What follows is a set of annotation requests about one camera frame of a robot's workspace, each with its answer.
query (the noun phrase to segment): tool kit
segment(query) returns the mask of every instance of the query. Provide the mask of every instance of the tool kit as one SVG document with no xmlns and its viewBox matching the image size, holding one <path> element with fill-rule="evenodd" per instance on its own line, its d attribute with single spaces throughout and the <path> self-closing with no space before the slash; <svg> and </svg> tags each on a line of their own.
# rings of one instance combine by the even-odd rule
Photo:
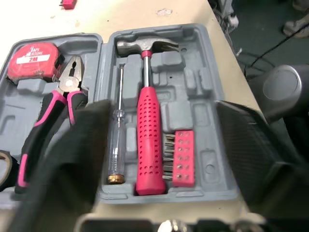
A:
<svg viewBox="0 0 309 232">
<path fill-rule="evenodd" d="M 202 25 L 120 31 L 108 43 L 83 33 L 24 40 L 0 75 L 0 150 L 19 163 L 16 187 L 0 192 L 0 208 L 26 192 L 78 109 L 105 99 L 112 114 L 99 200 L 238 197 L 215 106 L 223 89 Z"/>
</svg>

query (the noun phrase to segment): pliers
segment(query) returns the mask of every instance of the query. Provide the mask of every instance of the pliers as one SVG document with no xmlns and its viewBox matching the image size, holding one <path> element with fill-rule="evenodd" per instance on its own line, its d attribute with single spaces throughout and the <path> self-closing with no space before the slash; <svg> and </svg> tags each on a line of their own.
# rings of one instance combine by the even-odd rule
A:
<svg viewBox="0 0 309 232">
<path fill-rule="evenodd" d="M 76 120 L 76 110 L 86 106 L 88 97 L 81 91 L 83 74 L 81 57 L 73 56 L 59 78 L 57 89 L 44 96 L 39 117 L 22 148 L 15 193 L 24 193 L 27 189 L 43 153 L 47 134 L 56 122 L 65 119 L 60 115 L 66 113 L 72 125 Z"/>
</svg>

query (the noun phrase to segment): beige table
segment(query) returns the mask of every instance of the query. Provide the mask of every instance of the beige table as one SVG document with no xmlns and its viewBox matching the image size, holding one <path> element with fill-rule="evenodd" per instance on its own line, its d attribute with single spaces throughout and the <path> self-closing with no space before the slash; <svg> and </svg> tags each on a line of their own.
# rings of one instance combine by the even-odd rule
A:
<svg viewBox="0 0 309 232">
<path fill-rule="evenodd" d="M 201 23 L 206 26 L 211 38 L 225 99 L 259 110 L 206 0 L 78 0 L 72 11 L 61 9 L 59 1 L 1 1 L 0 63 L 4 62 L 11 46 L 22 39 L 94 32 L 106 43 L 118 30 Z M 156 222 L 171 217 L 187 222 L 198 218 L 233 221 L 239 217 L 254 217 L 247 213 L 239 199 L 212 203 L 99 204 L 95 212 L 100 217 L 149 218 Z M 0 217 L 3 221 L 10 215 L 7 211 L 0 213 L 6 216 Z"/>
</svg>

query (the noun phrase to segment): tape measure label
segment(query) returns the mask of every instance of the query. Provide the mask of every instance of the tape measure label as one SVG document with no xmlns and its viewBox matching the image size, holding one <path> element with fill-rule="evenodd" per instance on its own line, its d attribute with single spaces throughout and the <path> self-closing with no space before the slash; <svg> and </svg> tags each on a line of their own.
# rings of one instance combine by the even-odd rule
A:
<svg viewBox="0 0 309 232">
<path fill-rule="evenodd" d="M 16 64 L 27 64 L 41 61 L 48 61 L 49 55 L 33 56 L 33 57 L 19 57 L 16 60 Z"/>
</svg>

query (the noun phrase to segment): tool case tray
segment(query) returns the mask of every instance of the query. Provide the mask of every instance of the tool case tray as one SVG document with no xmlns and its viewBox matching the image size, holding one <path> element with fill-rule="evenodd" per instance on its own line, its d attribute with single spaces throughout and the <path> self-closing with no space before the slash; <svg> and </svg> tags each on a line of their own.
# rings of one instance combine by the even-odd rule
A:
<svg viewBox="0 0 309 232">
<path fill-rule="evenodd" d="M 166 181 L 162 195 L 138 196 L 135 192 L 137 176 L 137 103 L 143 86 L 143 62 L 139 54 L 120 57 L 116 43 L 133 41 L 139 36 L 161 36 L 179 43 L 178 51 L 154 53 L 151 58 L 155 88 L 160 102 L 162 124 L 162 155 L 167 134 L 177 130 L 193 130 L 195 134 L 195 187 L 175 188 Z M 65 57 L 66 66 L 72 55 L 80 55 L 84 62 L 82 89 L 88 102 L 109 99 L 116 106 L 119 90 L 120 65 L 124 65 L 123 104 L 126 113 L 125 183 L 107 184 L 107 158 L 103 163 L 98 200 L 111 204 L 195 202 L 234 200 L 239 190 L 229 168 L 215 100 L 224 100 L 224 93 L 212 50 L 204 26 L 199 24 L 164 26 L 126 30 L 114 33 L 108 43 L 97 34 L 73 34 L 24 40 L 16 43 L 0 73 L 0 149 L 10 152 L 18 161 L 21 148 L 33 127 L 43 97 L 57 87 L 41 79 L 21 80 L 14 85 L 6 79 L 12 55 L 29 43 L 51 42 Z M 70 127 L 68 120 L 55 135 L 46 138 L 44 155 Z M 12 208 L 16 201 L 14 188 L 0 192 L 0 208 Z"/>
</svg>

